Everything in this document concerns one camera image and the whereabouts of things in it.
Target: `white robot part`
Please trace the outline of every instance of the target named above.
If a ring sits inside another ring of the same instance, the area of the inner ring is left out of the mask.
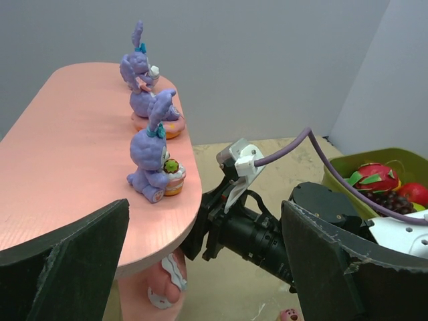
[[[407,214],[408,217],[427,219],[428,210]],[[428,259],[428,226],[413,225],[391,217],[371,219],[369,227],[376,242],[388,249]]]
[[[231,206],[237,202],[240,196],[259,176],[264,166],[255,167],[254,161],[263,158],[260,149],[250,144],[246,139],[241,138],[237,142],[229,145],[217,155],[217,162],[221,165],[227,159],[232,158],[235,161],[235,169],[239,176],[238,181],[234,182],[235,187],[230,192],[225,205],[225,213]]]

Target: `dragon fruit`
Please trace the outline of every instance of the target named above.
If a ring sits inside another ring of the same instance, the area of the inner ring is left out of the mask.
[[[401,186],[397,173],[391,167],[379,163],[361,165],[347,181],[358,191],[373,193],[394,191]]]

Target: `white wall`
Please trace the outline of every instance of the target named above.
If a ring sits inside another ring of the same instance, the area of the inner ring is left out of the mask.
[[[428,1],[392,0],[330,134],[346,154],[428,157]]]
[[[194,143],[327,135],[388,2],[2,0],[0,133],[56,69],[119,62],[142,18]]]

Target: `pink table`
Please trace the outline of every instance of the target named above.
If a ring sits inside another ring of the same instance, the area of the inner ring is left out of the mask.
[[[156,90],[165,88],[175,89],[161,78]],[[116,272],[125,321],[137,320],[130,317],[136,315],[148,320],[141,314],[147,306],[140,304],[145,293],[138,287],[144,283],[143,271],[184,240],[202,194],[187,130],[167,142],[171,157],[187,170],[181,194],[151,205],[128,186],[126,176],[136,168],[129,157],[136,132],[129,97],[118,64],[61,68],[0,143],[0,250],[76,221],[116,199],[129,200],[130,223]],[[174,105],[182,111],[178,95]],[[150,317],[158,319],[174,320],[160,314]]]

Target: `purple tube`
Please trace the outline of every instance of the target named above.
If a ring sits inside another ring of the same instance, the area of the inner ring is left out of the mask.
[[[404,221],[406,223],[414,224],[414,225],[428,225],[428,221],[426,221],[424,219],[416,219],[414,217],[408,217],[406,215],[401,215],[401,214],[395,213],[394,211],[390,211],[388,209],[385,209],[384,207],[382,207],[379,204],[376,204],[375,202],[371,201],[370,199],[368,199],[367,197],[365,197],[364,195],[359,193],[356,189],[354,189],[354,187],[349,185],[348,182],[346,182],[346,180],[340,176],[340,174],[336,171],[336,169],[334,169],[334,167],[331,165],[330,161],[327,159],[326,155],[322,152],[320,145],[316,141],[314,133],[312,132],[312,130],[309,127],[305,128],[299,134],[299,136],[297,136],[297,138],[295,140],[293,140],[289,145],[285,146],[283,149],[280,149],[279,151],[273,153],[272,155],[269,155],[265,158],[262,158],[262,159],[255,161],[254,166],[256,166],[256,167],[264,166],[264,165],[270,164],[270,163],[278,160],[279,158],[287,155],[289,152],[291,152],[297,146],[299,146],[306,137],[309,137],[310,142],[314,146],[316,153],[321,158],[321,161],[326,165],[326,167],[330,171],[330,173],[332,173],[334,178],[336,178],[340,182],[340,184],[342,184],[348,191],[350,191],[357,199],[359,199],[360,201],[363,201],[364,203],[366,203],[368,206],[370,206],[375,211],[381,212],[383,215],[393,217],[394,219],[398,219],[399,221]]]

